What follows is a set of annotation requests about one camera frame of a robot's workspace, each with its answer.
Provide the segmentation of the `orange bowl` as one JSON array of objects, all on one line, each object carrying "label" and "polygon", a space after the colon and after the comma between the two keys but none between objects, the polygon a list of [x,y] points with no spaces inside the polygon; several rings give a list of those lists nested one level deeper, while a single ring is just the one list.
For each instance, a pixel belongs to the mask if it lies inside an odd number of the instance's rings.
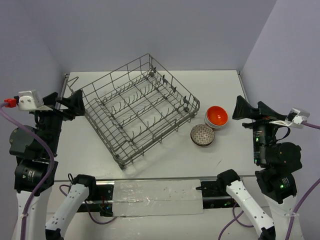
[{"label": "orange bowl", "polygon": [[211,106],[207,109],[205,115],[216,125],[222,125],[224,121],[229,119],[227,112],[220,106]]}]

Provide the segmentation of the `brown patterned bowl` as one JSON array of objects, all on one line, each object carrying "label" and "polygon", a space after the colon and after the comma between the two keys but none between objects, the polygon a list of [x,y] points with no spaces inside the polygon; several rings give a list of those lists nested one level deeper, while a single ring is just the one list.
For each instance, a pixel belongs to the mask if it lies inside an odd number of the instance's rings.
[{"label": "brown patterned bowl", "polygon": [[208,125],[197,124],[191,129],[190,138],[196,145],[206,147],[214,141],[215,133]]}]

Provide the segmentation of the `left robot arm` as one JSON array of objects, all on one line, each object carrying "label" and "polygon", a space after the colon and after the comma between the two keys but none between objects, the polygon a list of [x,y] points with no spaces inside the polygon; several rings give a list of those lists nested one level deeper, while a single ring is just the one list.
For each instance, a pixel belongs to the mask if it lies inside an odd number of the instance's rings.
[{"label": "left robot arm", "polygon": [[83,202],[98,193],[93,176],[79,174],[71,178],[71,186],[64,201],[51,219],[47,219],[49,198],[58,168],[58,144],[64,121],[72,121],[85,114],[83,92],[77,90],[69,97],[53,92],[40,97],[38,91],[21,91],[8,98],[3,108],[18,108],[34,116],[35,127],[23,125],[13,118],[15,125],[9,137],[9,153],[16,157],[14,189],[18,200],[18,240],[62,240]]}]

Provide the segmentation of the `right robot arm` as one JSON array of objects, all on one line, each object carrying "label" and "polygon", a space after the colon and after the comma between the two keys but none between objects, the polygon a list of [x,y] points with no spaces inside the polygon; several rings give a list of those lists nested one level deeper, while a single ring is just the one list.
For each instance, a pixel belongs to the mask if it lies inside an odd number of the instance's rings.
[{"label": "right robot arm", "polygon": [[295,209],[297,187],[293,172],[302,168],[301,147],[282,142],[276,134],[280,128],[288,128],[286,116],[281,115],[263,102],[251,106],[244,97],[236,99],[233,120],[250,119],[243,127],[252,130],[253,161],[261,167],[255,172],[256,181],[268,203],[271,216],[245,189],[244,183],[233,170],[217,176],[217,190],[230,195],[246,214],[260,240],[302,240],[303,233]]}]

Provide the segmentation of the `white bowl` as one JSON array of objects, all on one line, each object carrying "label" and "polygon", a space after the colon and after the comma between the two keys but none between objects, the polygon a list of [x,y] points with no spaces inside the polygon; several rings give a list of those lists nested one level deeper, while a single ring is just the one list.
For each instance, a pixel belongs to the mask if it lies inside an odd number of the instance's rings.
[{"label": "white bowl", "polygon": [[212,129],[219,130],[219,129],[223,129],[223,128],[227,125],[227,123],[228,123],[228,118],[223,122],[222,125],[217,125],[217,124],[212,123],[212,122],[209,120],[209,118],[207,117],[207,115],[205,114],[205,115],[204,115],[204,123],[205,123],[207,126],[211,127]]}]

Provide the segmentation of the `clear tape sheet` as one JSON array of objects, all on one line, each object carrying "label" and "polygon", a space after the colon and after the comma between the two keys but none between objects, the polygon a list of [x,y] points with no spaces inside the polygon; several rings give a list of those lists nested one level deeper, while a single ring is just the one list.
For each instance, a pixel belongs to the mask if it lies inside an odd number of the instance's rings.
[{"label": "clear tape sheet", "polygon": [[199,180],[123,181],[114,184],[115,217],[199,215],[204,212]]}]

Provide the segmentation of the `black mounting rail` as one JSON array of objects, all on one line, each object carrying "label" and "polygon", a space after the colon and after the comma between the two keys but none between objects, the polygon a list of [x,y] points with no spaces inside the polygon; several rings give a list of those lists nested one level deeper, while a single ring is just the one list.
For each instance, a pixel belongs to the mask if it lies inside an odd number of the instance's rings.
[{"label": "black mounting rail", "polygon": [[200,215],[205,209],[232,208],[236,201],[216,179],[98,181],[78,213],[101,217]]}]

